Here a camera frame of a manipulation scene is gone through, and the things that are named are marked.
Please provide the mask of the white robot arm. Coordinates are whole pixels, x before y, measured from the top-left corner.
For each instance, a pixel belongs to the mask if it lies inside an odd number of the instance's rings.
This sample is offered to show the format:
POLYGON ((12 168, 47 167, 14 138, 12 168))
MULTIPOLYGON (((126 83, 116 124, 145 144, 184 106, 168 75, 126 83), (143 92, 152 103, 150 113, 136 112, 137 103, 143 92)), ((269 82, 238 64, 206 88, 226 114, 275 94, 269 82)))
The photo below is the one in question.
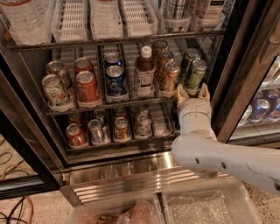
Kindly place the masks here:
POLYGON ((203 175, 223 172, 252 186, 280 195, 280 152, 275 149, 221 143, 211 126, 212 107, 207 85, 192 98, 178 85, 180 135, 171 146, 175 161, 203 175))

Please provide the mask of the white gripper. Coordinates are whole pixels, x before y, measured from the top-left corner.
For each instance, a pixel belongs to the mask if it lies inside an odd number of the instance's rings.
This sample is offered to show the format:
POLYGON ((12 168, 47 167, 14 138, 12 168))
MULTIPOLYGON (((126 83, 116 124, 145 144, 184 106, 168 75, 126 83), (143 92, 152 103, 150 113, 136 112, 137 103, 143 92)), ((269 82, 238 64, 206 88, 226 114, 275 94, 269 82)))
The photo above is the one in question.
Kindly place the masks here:
POLYGON ((183 85, 178 84, 177 96, 180 134, 196 133, 216 140, 211 126, 212 108, 207 84, 201 85, 199 98, 189 98, 183 85))

